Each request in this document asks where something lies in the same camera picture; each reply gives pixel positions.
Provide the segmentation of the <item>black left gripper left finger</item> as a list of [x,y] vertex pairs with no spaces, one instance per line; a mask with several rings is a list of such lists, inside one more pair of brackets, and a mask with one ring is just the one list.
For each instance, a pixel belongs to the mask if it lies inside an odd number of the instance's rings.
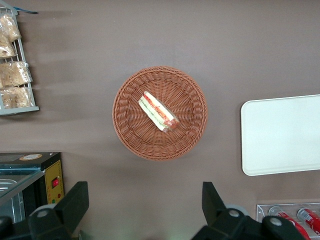
[[53,208],[37,209],[28,219],[33,240],[71,240],[72,234],[89,208],[86,181],[77,182]]

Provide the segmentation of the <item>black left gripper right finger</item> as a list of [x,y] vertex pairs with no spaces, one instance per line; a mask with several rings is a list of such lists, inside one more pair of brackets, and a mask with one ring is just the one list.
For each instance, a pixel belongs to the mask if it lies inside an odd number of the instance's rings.
[[227,208],[212,182],[202,184],[202,211],[207,225],[193,240],[259,240],[260,224],[235,208]]

